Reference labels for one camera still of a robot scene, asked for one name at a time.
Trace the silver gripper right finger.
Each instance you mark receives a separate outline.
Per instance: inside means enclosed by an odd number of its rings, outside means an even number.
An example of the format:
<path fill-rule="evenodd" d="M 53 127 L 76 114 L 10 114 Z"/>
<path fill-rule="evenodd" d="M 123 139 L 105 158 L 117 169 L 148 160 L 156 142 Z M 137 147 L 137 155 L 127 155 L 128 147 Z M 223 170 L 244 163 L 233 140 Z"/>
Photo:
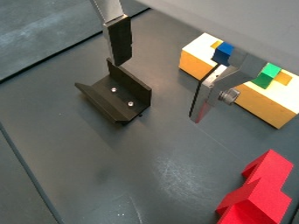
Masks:
<path fill-rule="evenodd" d="M 211 69 L 208 76 L 200 82 L 191 105 L 189 118 L 197 123 L 209 112 L 217 101 L 228 105 L 239 97 L 239 91 L 233 89 L 237 85 L 252 81 L 261 72 L 267 62 L 239 48 L 232 50 L 228 57 L 228 67 L 216 75 L 216 66 Z"/>

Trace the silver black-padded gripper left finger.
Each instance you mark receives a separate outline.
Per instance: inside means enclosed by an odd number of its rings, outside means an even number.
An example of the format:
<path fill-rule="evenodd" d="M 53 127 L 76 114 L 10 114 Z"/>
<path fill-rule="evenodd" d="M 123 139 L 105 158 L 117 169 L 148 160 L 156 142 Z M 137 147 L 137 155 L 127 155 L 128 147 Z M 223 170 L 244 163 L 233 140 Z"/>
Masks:
<path fill-rule="evenodd" d="M 109 55 L 116 67 L 132 58 L 131 17 L 124 13 L 119 0 L 89 0 L 103 22 Z"/>

